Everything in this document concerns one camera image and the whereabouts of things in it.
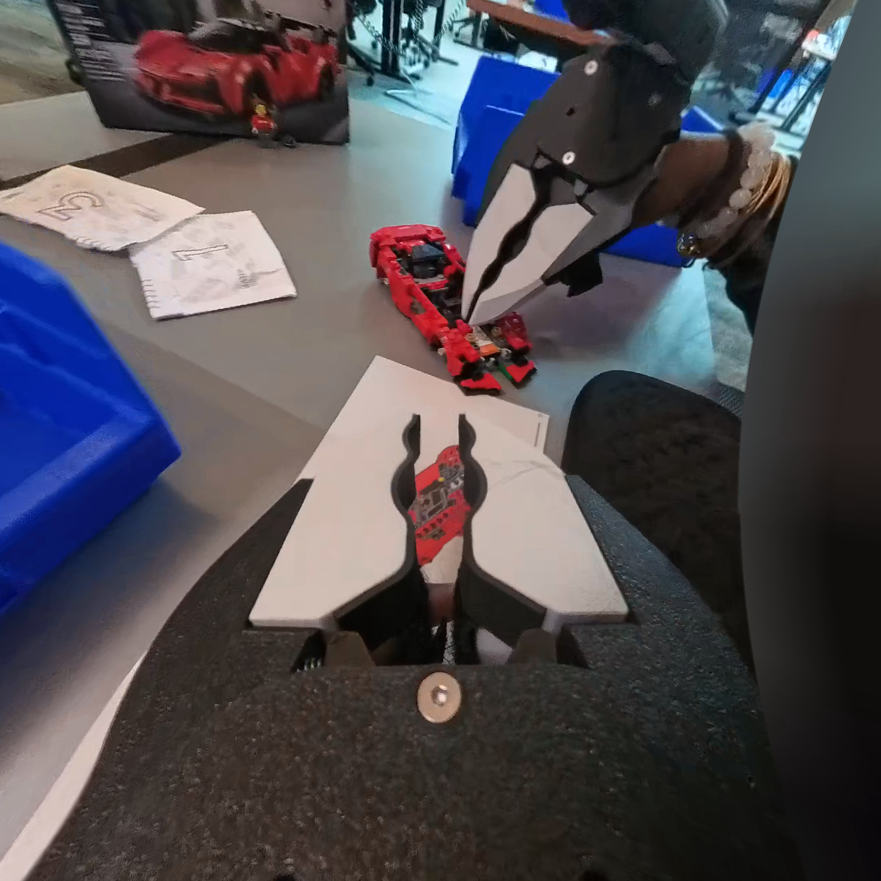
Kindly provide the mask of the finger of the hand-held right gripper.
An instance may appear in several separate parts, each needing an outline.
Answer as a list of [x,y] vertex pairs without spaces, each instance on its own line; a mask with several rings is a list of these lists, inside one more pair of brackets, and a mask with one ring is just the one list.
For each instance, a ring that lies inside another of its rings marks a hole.
[[487,204],[469,244],[461,316],[489,324],[545,291],[545,253],[532,244],[544,210],[543,174],[512,164]]
[[520,304],[591,223],[580,204],[534,212],[528,198],[495,198],[472,236],[472,322],[485,324]]

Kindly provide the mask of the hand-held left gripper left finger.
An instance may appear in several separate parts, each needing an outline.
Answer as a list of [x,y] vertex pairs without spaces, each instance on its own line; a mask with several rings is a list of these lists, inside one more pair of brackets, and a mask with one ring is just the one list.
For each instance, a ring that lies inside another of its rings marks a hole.
[[358,633],[370,650],[424,619],[415,465],[421,417],[392,413],[325,437],[294,489],[301,506],[248,616],[262,629]]

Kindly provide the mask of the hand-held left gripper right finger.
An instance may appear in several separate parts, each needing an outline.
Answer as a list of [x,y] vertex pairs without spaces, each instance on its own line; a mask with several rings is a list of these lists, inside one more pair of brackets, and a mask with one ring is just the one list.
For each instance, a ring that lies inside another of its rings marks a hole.
[[465,414],[458,447],[468,514],[457,602],[469,622],[510,647],[529,630],[625,622],[628,603],[561,469]]

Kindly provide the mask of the red toy brick car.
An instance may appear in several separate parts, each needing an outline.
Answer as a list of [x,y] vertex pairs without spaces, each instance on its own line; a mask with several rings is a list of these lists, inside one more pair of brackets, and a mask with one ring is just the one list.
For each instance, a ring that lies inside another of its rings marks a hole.
[[386,226],[373,232],[370,263],[398,311],[446,363],[465,394],[498,395],[499,376],[516,388],[536,372],[521,314],[469,323],[463,313],[465,260],[436,226]]

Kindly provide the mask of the person's right hand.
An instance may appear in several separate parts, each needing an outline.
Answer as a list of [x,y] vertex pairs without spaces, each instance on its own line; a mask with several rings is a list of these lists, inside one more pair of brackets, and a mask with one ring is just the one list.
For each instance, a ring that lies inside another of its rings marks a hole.
[[652,181],[633,207],[632,225],[681,217],[720,179],[738,137],[686,132],[663,151]]

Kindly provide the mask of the blue plastic shelf bin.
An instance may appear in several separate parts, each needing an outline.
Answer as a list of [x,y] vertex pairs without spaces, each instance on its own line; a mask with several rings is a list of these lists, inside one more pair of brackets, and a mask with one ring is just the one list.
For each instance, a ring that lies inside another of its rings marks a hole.
[[2,614],[181,455],[67,281],[2,244]]
[[[483,56],[478,61],[460,105],[451,173],[451,195],[462,203],[462,222],[474,227],[491,166],[530,105],[543,97],[558,78],[514,61]],[[675,269],[693,259],[677,250],[677,233],[661,224],[635,229],[606,254]]]

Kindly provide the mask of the black mesh office chair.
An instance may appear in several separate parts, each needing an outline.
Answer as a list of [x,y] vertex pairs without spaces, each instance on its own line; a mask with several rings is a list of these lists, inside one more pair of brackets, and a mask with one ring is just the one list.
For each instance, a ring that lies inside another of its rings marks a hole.
[[561,468],[687,578],[754,670],[738,482],[742,418],[663,380],[608,371],[578,393]]

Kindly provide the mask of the white printed paper bag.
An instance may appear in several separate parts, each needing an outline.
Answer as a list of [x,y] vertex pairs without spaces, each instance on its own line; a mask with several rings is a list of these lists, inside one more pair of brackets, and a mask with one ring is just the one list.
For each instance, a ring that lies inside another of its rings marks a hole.
[[157,322],[298,295],[278,247],[251,211],[199,214],[128,255]]
[[106,253],[155,240],[203,213],[180,197],[64,165],[1,194],[1,213]]

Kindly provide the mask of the toy car set box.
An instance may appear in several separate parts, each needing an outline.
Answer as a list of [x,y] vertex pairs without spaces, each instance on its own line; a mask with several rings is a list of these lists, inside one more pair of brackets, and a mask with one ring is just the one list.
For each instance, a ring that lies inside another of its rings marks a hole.
[[349,141],[346,2],[47,5],[108,128],[253,138],[257,98],[282,144]]

